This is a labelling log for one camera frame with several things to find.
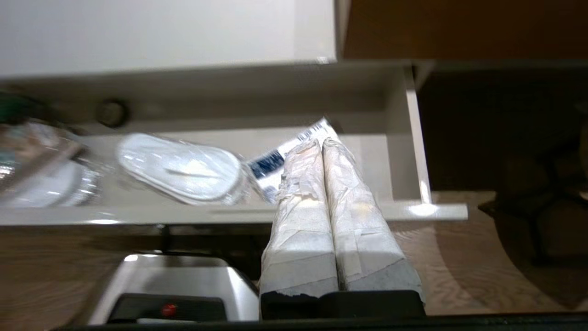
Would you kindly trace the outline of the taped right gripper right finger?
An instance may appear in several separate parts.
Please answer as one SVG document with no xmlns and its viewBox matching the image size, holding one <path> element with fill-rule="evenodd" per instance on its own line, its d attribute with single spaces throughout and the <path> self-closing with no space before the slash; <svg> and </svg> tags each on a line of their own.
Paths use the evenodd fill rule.
<svg viewBox="0 0 588 331">
<path fill-rule="evenodd" d="M 426 297 L 420 276 L 397 243 L 351 152 L 323 141 L 325 190 L 344 291 L 415 291 Z"/>
</svg>

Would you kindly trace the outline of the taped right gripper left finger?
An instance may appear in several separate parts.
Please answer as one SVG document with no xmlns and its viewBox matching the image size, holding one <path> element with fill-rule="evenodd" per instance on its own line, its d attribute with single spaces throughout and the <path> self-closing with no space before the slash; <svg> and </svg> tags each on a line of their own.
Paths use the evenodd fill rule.
<svg viewBox="0 0 588 331">
<path fill-rule="evenodd" d="M 322 148 L 308 140 L 286 156 L 259 291 L 321 297 L 338 289 Z"/>
</svg>

